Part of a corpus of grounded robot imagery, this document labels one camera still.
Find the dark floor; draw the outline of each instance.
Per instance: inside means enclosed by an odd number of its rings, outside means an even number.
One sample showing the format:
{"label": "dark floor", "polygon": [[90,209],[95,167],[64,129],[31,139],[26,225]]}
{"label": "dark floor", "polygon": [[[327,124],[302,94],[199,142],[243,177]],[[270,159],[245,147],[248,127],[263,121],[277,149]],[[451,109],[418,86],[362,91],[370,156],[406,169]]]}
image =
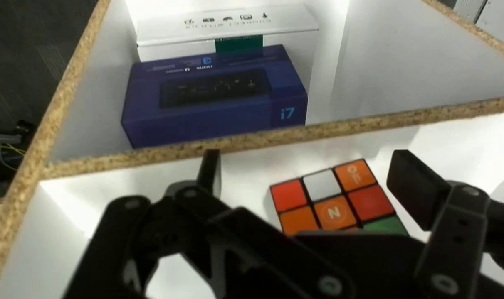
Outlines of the dark floor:
{"label": "dark floor", "polygon": [[0,0],[2,132],[19,119],[40,122],[95,3]]}

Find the white surface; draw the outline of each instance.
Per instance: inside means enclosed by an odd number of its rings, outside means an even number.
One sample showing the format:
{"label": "white surface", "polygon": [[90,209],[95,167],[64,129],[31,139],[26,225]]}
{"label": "white surface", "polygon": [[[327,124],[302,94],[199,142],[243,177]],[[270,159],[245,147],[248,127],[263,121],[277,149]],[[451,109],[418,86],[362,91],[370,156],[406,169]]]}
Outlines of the white surface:
{"label": "white surface", "polygon": [[318,23],[305,5],[268,5],[233,10],[208,10],[184,15],[140,18],[137,44],[185,43],[247,34],[317,31]]}
{"label": "white surface", "polygon": [[330,119],[504,96],[504,54],[423,0],[350,5]]}
{"label": "white surface", "polygon": [[112,0],[52,149],[52,161],[132,149],[120,118],[134,61],[137,61],[135,31],[127,3]]}
{"label": "white surface", "polygon": [[[403,147],[446,179],[465,181],[488,192],[501,189],[504,182],[504,114],[498,114],[223,154],[222,197],[280,227],[268,196],[270,184],[367,157],[376,179],[386,186],[393,149]],[[57,299],[112,199],[145,194],[157,201],[170,182],[194,179],[199,166],[200,159],[185,159],[40,182],[0,279],[0,299]],[[408,230],[426,239],[428,234],[385,191]],[[483,270],[504,282],[498,265],[485,262]],[[180,257],[164,259],[149,294],[213,297]]]}
{"label": "white surface", "polygon": [[295,5],[307,3],[308,6],[328,6],[330,10],[337,10],[335,1],[347,0],[180,0],[180,1],[160,1],[160,0],[127,0],[132,16],[139,24],[144,20],[159,18],[159,16],[172,16],[182,13],[194,11],[213,11],[213,10],[238,10],[238,8],[257,8],[268,5]]}
{"label": "white surface", "polygon": [[488,0],[478,26],[504,41],[504,0]]}
{"label": "white surface", "polygon": [[481,15],[485,1],[486,0],[458,0],[455,5],[455,11],[463,18],[475,21]]}

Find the orange cube face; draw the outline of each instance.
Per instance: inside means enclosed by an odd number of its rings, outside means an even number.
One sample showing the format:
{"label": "orange cube face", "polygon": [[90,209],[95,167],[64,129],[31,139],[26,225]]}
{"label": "orange cube face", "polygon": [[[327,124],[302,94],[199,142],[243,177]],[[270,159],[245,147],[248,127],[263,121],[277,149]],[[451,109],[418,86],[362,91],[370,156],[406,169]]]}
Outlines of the orange cube face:
{"label": "orange cube face", "polygon": [[360,189],[376,182],[373,172],[363,159],[338,166],[335,167],[335,172],[347,191]]}
{"label": "orange cube face", "polygon": [[288,235],[318,229],[408,235],[365,159],[273,184],[270,191]]}
{"label": "orange cube face", "polygon": [[283,230],[288,235],[293,235],[300,230],[317,230],[318,224],[312,207],[293,209],[280,214]]}
{"label": "orange cube face", "polygon": [[380,186],[355,191],[350,197],[362,220],[371,220],[395,212],[395,207]]}
{"label": "orange cube face", "polygon": [[278,212],[307,204],[307,196],[300,179],[272,186],[272,196]]}
{"label": "orange cube face", "polygon": [[345,196],[315,204],[317,216],[323,229],[343,229],[357,225],[357,217]]}

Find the white wall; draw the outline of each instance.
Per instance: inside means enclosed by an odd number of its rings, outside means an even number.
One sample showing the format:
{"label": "white wall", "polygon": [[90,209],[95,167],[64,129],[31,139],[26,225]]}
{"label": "white wall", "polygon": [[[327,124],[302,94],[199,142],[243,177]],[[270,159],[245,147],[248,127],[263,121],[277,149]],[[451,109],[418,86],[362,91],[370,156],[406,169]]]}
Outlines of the white wall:
{"label": "white wall", "polygon": [[0,277],[0,299],[59,299],[85,250],[89,235],[37,187]]}
{"label": "white wall", "polygon": [[504,54],[423,0],[352,1],[332,119],[504,96]]}
{"label": "white wall", "polygon": [[180,1],[160,1],[160,0],[127,0],[132,18],[155,18],[165,15],[177,13],[190,13],[190,11],[208,11],[208,10],[228,10],[228,8],[243,8],[243,6],[267,6],[267,5],[292,5],[292,3],[305,3],[312,6],[318,13],[325,13],[323,8],[333,10],[332,13],[338,13],[345,5],[337,5],[345,0],[180,0]]}
{"label": "white wall", "polygon": [[463,18],[475,21],[485,8],[485,1],[486,0],[458,0],[455,11]]}
{"label": "white wall", "polygon": [[135,29],[125,0],[112,0],[89,66],[77,89],[50,159],[70,159],[130,149],[120,126]]}
{"label": "white wall", "polygon": [[478,26],[504,41],[504,0],[488,0]]}

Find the navy blue box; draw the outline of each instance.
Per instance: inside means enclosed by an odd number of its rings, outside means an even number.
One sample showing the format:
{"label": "navy blue box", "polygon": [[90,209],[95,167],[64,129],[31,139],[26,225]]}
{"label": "navy blue box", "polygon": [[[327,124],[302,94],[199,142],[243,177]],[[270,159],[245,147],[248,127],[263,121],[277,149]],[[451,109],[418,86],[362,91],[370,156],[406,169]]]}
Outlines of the navy blue box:
{"label": "navy blue box", "polygon": [[122,126],[134,147],[305,124],[285,46],[135,63]]}

